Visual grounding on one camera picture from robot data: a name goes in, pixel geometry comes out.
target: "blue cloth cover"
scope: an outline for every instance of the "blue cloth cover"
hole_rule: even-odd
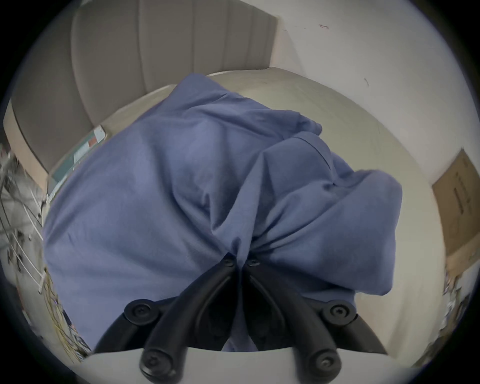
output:
[[[401,187],[353,172],[321,131],[191,74],[86,158],[53,201],[44,256],[89,346],[127,303],[179,295],[227,252],[306,297],[386,294]],[[255,350],[240,305],[224,350]]]

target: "cardboard box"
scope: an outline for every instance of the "cardboard box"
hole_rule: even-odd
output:
[[[480,259],[480,176],[464,150],[433,185],[442,222],[446,269],[460,275]]]

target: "cable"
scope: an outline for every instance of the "cable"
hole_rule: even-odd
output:
[[[3,201],[2,201],[2,199],[1,199],[1,197],[0,197],[0,203],[1,203],[2,207],[3,207]],[[5,228],[5,225],[4,225],[3,220],[1,219],[1,217],[0,217],[0,224],[1,224],[2,228],[3,228],[3,230],[6,232],[6,228]],[[10,241],[10,237],[9,237],[9,236],[6,236],[6,237],[7,237],[7,241],[8,241],[8,243],[10,244],[13,252],[15,253],[15,256],[17,257],[17,259],[22,263],[22,265],[23,265],[24,268],[25,268],[24,263],[22,262],[20,256],[18,255],[17,251],[15,250],[12,242]],[[20,243],[19,243],[17,237],[15,236],[15,234],[13,234],[13,238],[14,238],[15,241],[17,242],[17,244],[18,244],[20,250],[22,251],[22,253],[25,255],[25,257],[27,258],[27,260],[30,262],[30,264],[32,265],[32,267],[35,269],[35,271],[36,271],[40,276],[43,276],[43,275],[38,271],[38,269],[35,267],[35,265],[34,265],[33,262],[30,260],[30,258],[27,256],[27,254],[25,253],[24,249],[23,249],[22,246],[20,245]],[[30,272],[28,271],[28,269],[25,268],[25,271],[27,271],[27,273],[31,276],[31,278],[38,284],[37,280],[34,279],[34,277],[30,274]]]
[[[25,178],[26,178],[26,179],[29,179],[29,177],[28,177],[27,172],[25,171],[25,169],[24,169],[24,175],[25,175]],[[40,213],[42,213],[42,207],[40,206],[40,203],[36,200],[36,197],[35,197],[35,194],[33,193],[32,188],[30,188],[29,185],[27,185],[27,187],[28,187],[28,189],[30,190],[30,193],[31,193],[31,195],[32,195],[32,197],[33,197],[33,201],[34,201],[35,204],[37,205],[38,210],[40,211]]]
[[[30,211],[30,213],[32,214],[32,216],[35,218],[35,220],[37,221],[38,225],[40,225],[42,228],[42,223],[40,223],[40,220],[38,220],[38,218],[36,217],[35,213],[30,209],[30,207],[28,205],[26,205],[22,200],[20,199],[17,199],[16,197],[14,197],[10,192],[8,192],[8,194],[10,195],[10,197],[12,198],[13,201],[16,201],[17,203],[20,203],[21,205],[23,205],[26,209],[28,209]]]
[[[25,210],[25,213],[27,214],[28,219],[30,220],[30,223],[32,223],[33,229],[35,230],[35,232],[37,233],[37,235],[38,235],[38,236],[42,239],[42,241],[43,241],[43,236],[42,236],[42,234],[40,233],[40,231],[36,228],[36,225],[34,224],[32,218],[30,217],[30,215],[29,215],[29,213],[28,213],[28,211],[27,211],[27,209],[25,208],[25,205],[24,205],[24,210]]]

